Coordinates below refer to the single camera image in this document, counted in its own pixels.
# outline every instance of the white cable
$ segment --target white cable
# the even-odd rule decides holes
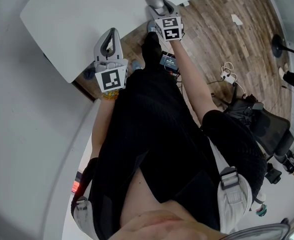
[[[235,67],[233,66],[233,64],[232,64],[231,62],[227,61],[227,62],[221,67],[221,73],[223,73],[223,72],[226,71],[226,70],[229,70],[229,71],[230,71],[229,74],[231,74],[231,75],[235,75],[235,76],[236,76],[236,79],[235,79],[235,81],[236,81],[236,80],[238,79],[237,74],[231,72],[231,71],[233,71],[234,69],[235,69]]]
[[[236,81],[235,81],[235,83],[236,83],[238,86],[240,86],[240,88],[242,89],[243,93],[246,94],[246,92],[245,92],[245,90],[243,90],[242,86],[241,86],[238,82],[236,82]]]
[[[235,67],[233,66],[233,64],[229,61],[227,61],[226,63],[224,63],[224,65],[221,67],[221,73],[223,73],[224,71],[229,71],[228,74],[230,75],[235,75],[236,76],[236,79],[235,79],[235,83],[240,86],[240,88],[242,89],[243,93],[246,94],[245,90],[242,88],[242,86],[237,82],[238,80],[238,76],[236,73],[233,73],[231,71],[233,71],[235,69]]]

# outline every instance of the white table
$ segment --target white table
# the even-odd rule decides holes
[[[170,0],[181,4],[188,0]],[[20,17],[65,78],[72,82],[94,61],[93,48],[109,28],[125,36],[149,18],[145,0],[30,0]]]

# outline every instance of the electronic device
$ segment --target electronic device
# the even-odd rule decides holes
[[[169,73],[177,74],[179,71],[175,56],[165,51],[162,51],[160,65],[162,65],[163,69]]]
[[[230,73],[228,73],[226,71],[223,71],[221,73],[221,78],[230,84],[233,84],[236,80]]]
[[[180,40],[183,37],[183,24],[178,7],[168,0],[146,0],[146,2],[162,39]]]
[[[118,30],[112,27],[98,40],[94,48],[97,78],[101,92],[126,88],[128,60],[123,57]]]

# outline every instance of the wooden floor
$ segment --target wooden floor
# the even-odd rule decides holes
[[[280,22],[270,0],[191,0],[187,7],[179,7],[185,26],[182,44],[199,72],[209,83],[219,81],[221,66],[234,65],[237,82],[245,92],[253,94],[272,113],[291,119],[292,96],[281,88],[285,84],[279,77],[278,67],[289,64],[285,51],[276,59],[271,51],[274,34],[283,36]],[[231,18],[236,14],[243,25],[236,25]],[[138,59],[143,65],[141,45],[146,37],[146,23],[121,40],[124,57]],[[169,43],[162,44],[168,51]],[[76,80],[95,98],[100,96],[96,80],[87,81],[82,76]],[[210,85],[217,96],[230,101],[233,87],[226,82]]]

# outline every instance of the red light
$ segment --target red light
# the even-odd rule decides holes
[[[72,186],[72,192],[76,193],[78,187],[79,187],[79,182],[74,181]]]

